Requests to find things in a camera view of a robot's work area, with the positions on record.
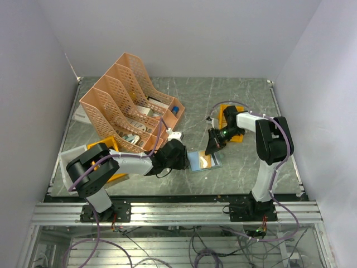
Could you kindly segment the silver credit card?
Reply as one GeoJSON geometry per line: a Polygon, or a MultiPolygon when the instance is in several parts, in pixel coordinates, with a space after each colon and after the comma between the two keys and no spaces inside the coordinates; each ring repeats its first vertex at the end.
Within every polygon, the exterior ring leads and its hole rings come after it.
{"type": "Polygon", "coordinates": [[[211,167],[212,168],[218,168],[222,166],[221,159],[219,155],[217,154],[212,154],[211,156],[211,167]]]}

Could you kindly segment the patterned credit card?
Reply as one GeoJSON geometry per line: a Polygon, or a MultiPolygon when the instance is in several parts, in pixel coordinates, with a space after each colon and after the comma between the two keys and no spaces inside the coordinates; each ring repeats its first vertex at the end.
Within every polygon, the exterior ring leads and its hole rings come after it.
{"type": "Polygon", "coordinates": [[[210,155],[200,155],[199,156],[199,167],[201,169],[211,168],[211,156],[210,155]]]}

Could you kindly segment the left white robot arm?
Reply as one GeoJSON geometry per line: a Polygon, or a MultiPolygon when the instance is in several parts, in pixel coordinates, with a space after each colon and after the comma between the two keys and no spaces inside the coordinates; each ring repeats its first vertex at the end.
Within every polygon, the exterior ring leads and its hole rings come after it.
{"type": "Polygon", "coordinates": [[[128,222],[130,214],[113,204],[104,189],[111,177],[116,174],[159,176],[166,169],[185,170],[188,166],[186,146],[178,139],[168,141],[159,149],[141,153],[115,151],[101,142],[67,164],[70,179],[67,190],[77,192],[89,202],[84,207],[82,222],[91,222],[95,218],[109,222],[118,217],[128,222]]]}

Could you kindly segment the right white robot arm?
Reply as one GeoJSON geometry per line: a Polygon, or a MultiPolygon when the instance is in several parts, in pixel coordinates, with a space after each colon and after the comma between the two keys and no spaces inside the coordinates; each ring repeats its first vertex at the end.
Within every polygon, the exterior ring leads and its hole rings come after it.
{"type": "Polygon", "coordinates": [[[226,126],[208,130],[208,145],[205,155],[212,155],[223,149],[236,135],[246,130],[255,133],[256,152],[260,159],[257,180],[248,200],[229,206],[233,215],[242,215],[253,221],[274,212],[273,198],[279,168],[294,152],[294,144],[285,117],[257,115],[252,111],[239,111],[228,106],[223,111],[226,126]]]}

